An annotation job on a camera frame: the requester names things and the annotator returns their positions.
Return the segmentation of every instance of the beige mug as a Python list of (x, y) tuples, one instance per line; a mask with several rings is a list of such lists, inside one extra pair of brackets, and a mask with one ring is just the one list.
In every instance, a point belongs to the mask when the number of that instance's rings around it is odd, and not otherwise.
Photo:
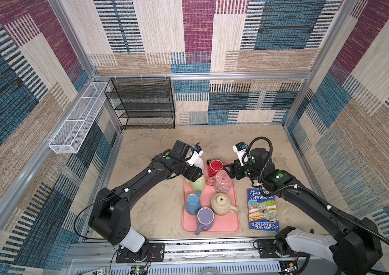
[(213, 209), (214, 213), (217, 215), (223, 216), (227, 213), (235, 213), (237, 214), (237, 207), (231, 205), (230, 197), (225, 193), (216, 193), (211, 198), (211, 209)]

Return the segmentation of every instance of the robotic arm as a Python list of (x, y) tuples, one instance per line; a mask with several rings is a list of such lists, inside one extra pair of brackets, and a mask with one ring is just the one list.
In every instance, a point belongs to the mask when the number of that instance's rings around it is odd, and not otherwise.
[[(264, 148), (251, 150), (256, 140), (267, 141), (269, 151)], [(190, 149), (190, 157), (184, 158)], [(289, 255), (293, 251), (313, 254), (334, 262), (347, 275), (386, 274), (371, 270), (382, 256), (380, 240), (389, 245), (389, 240), (377, 233), (375, 223), (368, 218), (358, 220), (335, 208), (287, 171), (276, 169), (271, 159), (272, 144), (267, 138), (258, 137), (248, 146), (244, 142), (238, 143), (233, 150), (239, 159), (223, 167), (232, 179), (250, 178), (252, 186), (258, 187), (263, 196), (277, 195), (296, 205), (332, 236), (286, 227), (275, 237), (275, 249), (280, 255)], [(148, 240), (131, 227), (130, 209), (153, 186), (173, 173), (191, 181), (201, 177), (202, 170), (192, 166), (201, 152), (199, 145), (191, 147), (178, 140), (173, 149), (155, 156), (149, 166), (133, 179), (113, 190), (100, 190), (89, 226), (112, 245), (120, 244), (138, 259), (144, 259), (149, 249)], [(265, 194), (262, 187), (271, 193)]]

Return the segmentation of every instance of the concrete-look surface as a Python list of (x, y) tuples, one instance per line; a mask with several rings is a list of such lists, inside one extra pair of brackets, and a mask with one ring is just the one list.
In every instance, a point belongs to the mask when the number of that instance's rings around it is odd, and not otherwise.
[[(204, 151), (202, 159), (220, 159), (233, 162), (237, 155), (231, 148), (236, 143), (245, 141), (249, 144), (254, 138), (265, 136), (272, 141), (272, 159), (277, 169), (285, 169), (309, 187), (303, 169), (280, 125), (233, 125), (233, 126), (176, 126), (176, 129), (127, 130), (123, 144), (116, 160), (109, 189), (119, 186), (145, 169), (150, 158), (171, 149), (176, 140), (190, 145), (200, 142)], [(268, 143), (259, 140), (252, 148), (264, 147)], [(138, 232), (149, 239), (191, 239), (214, 237), (250, 237), (274, 235), (272, 232), (250, 230), (248, 226), (248, 202), (246, 190), (251, 187), (248, 178), (234, 179), (239, 208), (240, 229), (236, 233), (202, 232), (199, 236), (185, 232), (182, 228), (182, 211), (184, 204), (184, 178), (178, 176), (160, 182), (145, 194), (131, 211), (131, 224)], [(287, 225), (303, 231), (315, 229), (316, 234), (327, 232), (313, 219), (291, 203), (276, 198), (280, 228)]]

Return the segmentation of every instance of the white wire basket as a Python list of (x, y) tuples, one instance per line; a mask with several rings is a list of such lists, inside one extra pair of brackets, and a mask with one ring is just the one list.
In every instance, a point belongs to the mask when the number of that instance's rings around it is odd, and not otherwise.
[(107, 82), (92, 82), (49, 143), (56, 154), (76, 154), (110, 92)]

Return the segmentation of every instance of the patterned wall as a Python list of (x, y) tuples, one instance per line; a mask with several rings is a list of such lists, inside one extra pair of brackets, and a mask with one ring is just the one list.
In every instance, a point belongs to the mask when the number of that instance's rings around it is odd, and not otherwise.
[(0, 0), (0, 198), (86, 81), (47, 0)]
[(101, 74), (303, 71), (342, 0), (65, 0)]
[[(59, 274), (73, 222), (94, 201), (119, 126), (104, 107), (77, 154), (51, 153), (0, 231), (0, 274)], [(87, 211), (78, 218), (81, 232)]]
[(320, 193), (389, 238), (389, 0), (358, 2), (288, 130)]
[(174, 80), (176, 124), (282, 123), (302, 81)]

